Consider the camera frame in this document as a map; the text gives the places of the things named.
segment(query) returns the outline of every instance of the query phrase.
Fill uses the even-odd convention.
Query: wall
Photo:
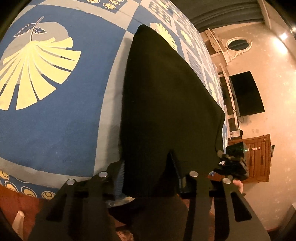
[[[245,37],[252,48],[229,63],[230,75],[251,71],[265,112],[240,118],[243,138],[271,135],[275,144],[269,182],[245,184],[245,198],[266,229],[279,225],[296,201],[296,61],[283,43],[266,28],[253,24],[223,31],[219,37]]]
[[[241,27],[246,27],[246,26],[249,26],[249,25],[254,25],[254,24],[259,24],[257,22],[254,22],[254,23],[238,23],[238,24],[232,24],[232,25],[228,25],[228,26],[224,26],[224,27],[219,27],[219,28],[215,28],[214,29],[214,32],[215,32],[215,35],[218,35],[220,37],[220,35],[224,32],[228,32],[230,30],[233,30],[233,29],[237,29],[237,28],[241,28]]]
[[[285,40],[283,40],[283,43],[296,59],[296,39],[291,33],[291,30],[278,12],[269,3],[264,1],[264,4],[269,16],[272,32],[277,36],[280,36],[283,33],[288,36]]]

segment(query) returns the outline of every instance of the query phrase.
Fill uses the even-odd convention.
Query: metal bolt
[[[99,173],[99,177],[107,177],[108,176],[108,173],[107,172],[100,172]]]
[[[225,184],[230,184],[231,181],[228,179],[228,178],[223,178],[222,181],[225,183]]]
[[[191,177],[198,177],[198,172],[196,172],[196,171],[191,171],[191,172],[189,172],[189,175],[190,175]]]
[[[68,185],[73,185],[75,182],[76,182],[76,180],[73,178],[67,180]]]

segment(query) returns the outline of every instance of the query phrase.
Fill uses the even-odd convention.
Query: bed
[[[32,0],[0,43],[0,184],[52,199],[120,159],[126,62],[138,27],[160,34],[224,109],[215,65],[165,0]],[[227,146],[223,126],[224,151]]]

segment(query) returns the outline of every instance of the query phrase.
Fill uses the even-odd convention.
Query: wooden cabinet
[[[270,134],[248,139],[230,140],[229,145],[239,142],[244,142],[247,146],[245,155],[246,164],[249,168],[249,178],[243,183],[268,182],[271,161]],[[216,173],[213,177],[209,176],[209,178],[220,181],[224,176]]]

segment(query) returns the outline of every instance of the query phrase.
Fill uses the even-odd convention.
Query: television
[[[238,116],[265,112],[259,90],[250,71],[229,76]]]

